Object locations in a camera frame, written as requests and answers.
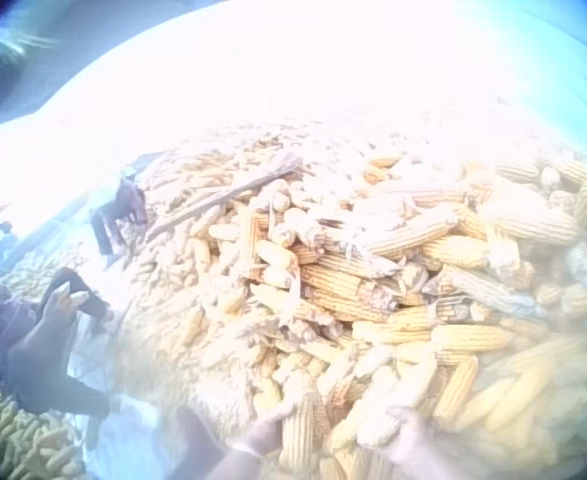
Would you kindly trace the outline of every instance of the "corn heap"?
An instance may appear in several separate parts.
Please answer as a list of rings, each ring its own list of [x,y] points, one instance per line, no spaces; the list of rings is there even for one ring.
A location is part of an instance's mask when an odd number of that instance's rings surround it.
[[[282,153],[259,147],[172,152],[147,179],[157,224]],[[458,433],[491,474],[579,463],[587,163],[562,153],[452,175],[380,150],[348,173],[305,158],[163,231],[133,261],[125,330],[148,343],[166,326],[156,342],[174,382],[241,368],[250,386],[233,401],[252,396],[258,414],[300,397],[264,478],[399,476],[370,451],[398,431],[391,404]]]
[[[79,433],[61,418],[19,410],[0,393],[0,478],[90,478],[78,440]]]

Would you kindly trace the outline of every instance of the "hand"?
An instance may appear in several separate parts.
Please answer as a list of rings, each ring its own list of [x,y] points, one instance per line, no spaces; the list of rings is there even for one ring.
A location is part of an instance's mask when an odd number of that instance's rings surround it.
[[[242,442],[262,456],[282,447],[282,420],[293,413],[295,403],[282,402],[258,418]]]
[[[61,287],[53,290],[49,296],[46,305],[44,305],[43,319],[60,319],[68,320],[75,316],[77,309],[88,300],[88,292],[77,292],[71,295],[70,283],[65,283]]]
[[[395,465],[402,465],[421,456],[428,449],[426,426],[422,417],[410,408],[391,407],[386,413],[402,423],[398,434],[380,449],[380,453]]]

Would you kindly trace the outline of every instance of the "wooden stick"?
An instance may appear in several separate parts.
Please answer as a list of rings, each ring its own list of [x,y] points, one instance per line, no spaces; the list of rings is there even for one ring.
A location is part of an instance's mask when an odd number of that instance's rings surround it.
[[[238,182],[236,185],[231,185],[225,188],[219,193],[211,195],[195,205],[187,208],[181,214],[171,218],[170,220],[156,225],[146,237],[147,242],[150,242],[158,235],[175,228],[177,225],[182,223],[188,218],[199,215],[205,212],[209,208],[228,202],[233,198],[237,197],[240,193],[250,190],[252,188],[261,187],[262,185],[269,183],[277,178],[286,175],[300,167],[302,165],[302,159],[293,152],[286,152],[284,154],[276,154],[269,165],[264,168],[260,168],[251,177],[246,180]]]

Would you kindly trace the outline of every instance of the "person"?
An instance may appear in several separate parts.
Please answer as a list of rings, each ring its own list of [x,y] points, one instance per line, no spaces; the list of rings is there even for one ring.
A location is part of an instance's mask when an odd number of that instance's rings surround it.
[[[225,451],[213,439],[206,422],[188,407],[177,412],[177,422],[188,445],[186,455],[167,480],[253,480],[259,478],[261,459],[282,447],[281,421],[295,411],[282,402],[259,417]],[[400,467],[412,480],[471,480],[464,469],[441,451],[413,409],[392,407],[387,413],[400,420],[398,433],[377,453]]]
[[[15,298],[0,285],[0,388],[35,414],[54,409],[89,415],[87,448],[93,448],[102,420],[122,408],[135,413],[140,404],[125,396],[108,398],[66,374],[78,309],[100,323],[118,316],[69,268],[54,275],[37,304]]]
[[[107,269],[122,257],[126,247],[117,221],[129,220],[142,229],[148,222],[146,197],[144,191],[135,185],[135,172],[132,169],[126,169],[119,183],[115,185],[117,190],[114,185],[106,185],[105,188],[94,192],[89,200],[89,206],[93,209],[91,226],[100,254],[106,257]],[[117,251],[114,252],[111,242],[116,244]]]

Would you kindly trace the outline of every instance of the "dark clothing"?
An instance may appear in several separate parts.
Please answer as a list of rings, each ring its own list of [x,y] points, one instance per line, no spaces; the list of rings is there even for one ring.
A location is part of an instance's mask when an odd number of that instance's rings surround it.
[[[128,219],[135,225],[146,225],[146,197],[144,192],[132,181],[123,178],[113,201],[91,215],[91,226],[97,240],[100,253],[111,255],[113,247],[111,239],[117,245],[124,245],[124,237],[117,226],[117,220]],[[106,232],[108,228],[111,239]]]

